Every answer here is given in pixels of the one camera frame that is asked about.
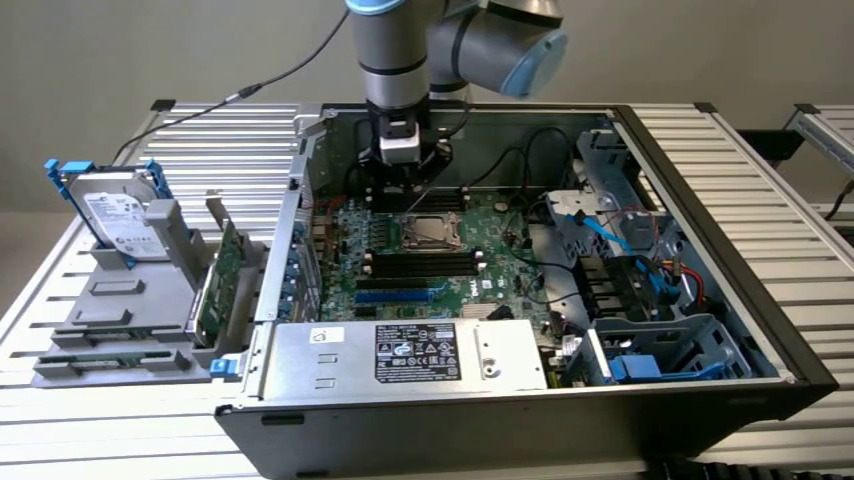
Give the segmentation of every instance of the white wall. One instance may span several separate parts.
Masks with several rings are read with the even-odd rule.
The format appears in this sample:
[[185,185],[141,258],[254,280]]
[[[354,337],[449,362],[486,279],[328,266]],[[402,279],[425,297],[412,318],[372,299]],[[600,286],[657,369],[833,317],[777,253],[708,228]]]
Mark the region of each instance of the white wall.
[[[569,53],[536,100],[711,101],[767,127],[791,103],[854,103],[851,0],[561,3]],[[156,98],[213,101],[282,70],[341,11],[341,0],[0,1],[0,210],[66,209],[45,158],[108,161]],[[358,101],[349,35],[256,98]],[[843,183],[828,162],[797,168],[803,188]]]

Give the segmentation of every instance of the warning label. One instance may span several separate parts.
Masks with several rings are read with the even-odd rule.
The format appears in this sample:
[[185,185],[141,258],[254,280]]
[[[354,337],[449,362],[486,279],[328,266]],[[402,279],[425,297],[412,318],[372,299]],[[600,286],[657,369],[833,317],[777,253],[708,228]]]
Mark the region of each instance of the warning label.
[[453,324],[377,325],[374,371],[380,383],[460,380]]

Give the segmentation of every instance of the blue robot arm cap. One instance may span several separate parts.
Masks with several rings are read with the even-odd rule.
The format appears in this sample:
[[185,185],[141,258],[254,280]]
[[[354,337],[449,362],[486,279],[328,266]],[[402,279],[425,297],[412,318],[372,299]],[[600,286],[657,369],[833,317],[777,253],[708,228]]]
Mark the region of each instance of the blue robot arm cap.
[[557,71],[565,46],[567,37],[560,30],[543,36],[507,75],[498,93],[516,98],[535,94]]
[[346,8],[357,15],[381,15],[404,2],[405,0],[346,0]]

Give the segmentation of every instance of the hard drive label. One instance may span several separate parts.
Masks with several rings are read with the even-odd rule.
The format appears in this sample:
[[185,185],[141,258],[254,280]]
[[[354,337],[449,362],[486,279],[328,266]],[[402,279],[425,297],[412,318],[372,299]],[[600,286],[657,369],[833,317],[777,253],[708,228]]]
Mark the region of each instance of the hard drive label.
[[380,383],[461,380],[453,324],[377,325],[374,377]]
[[166,258],[165,247],[145,223],[145,209],[136,198],[124,193],[86,193],[82,201],[116,250],[138,260]]

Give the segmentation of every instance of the blue pcie slot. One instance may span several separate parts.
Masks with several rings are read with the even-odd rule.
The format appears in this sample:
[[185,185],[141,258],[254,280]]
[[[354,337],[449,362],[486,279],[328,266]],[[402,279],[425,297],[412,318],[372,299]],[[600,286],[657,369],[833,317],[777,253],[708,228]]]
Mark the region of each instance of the blue pcie slot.
[[429,300],[429,290],[356,293],[356,303],[426,303]]

